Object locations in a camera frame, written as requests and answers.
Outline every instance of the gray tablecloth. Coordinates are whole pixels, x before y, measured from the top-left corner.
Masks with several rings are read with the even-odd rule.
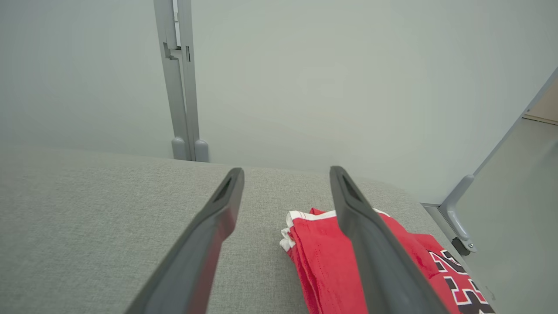
[[[0,153],[0,312],[119,313],[231,166],[34,148]],[[289,210],[333,210],[322,174],[244,168],[208,313],[307,313],[280,248]],[[351,174],[376,208],[457,253],[404,191]]]

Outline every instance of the folded garment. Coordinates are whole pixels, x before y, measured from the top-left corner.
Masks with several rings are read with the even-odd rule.
[[[450,313],[494,313],[465,269],[432,235],[411,234],[388,214],[374,210]],[[368,313],[353,246],[341,232],[335,211],[290,211],[281,234],[280,245],[295,264],[310,314]]]

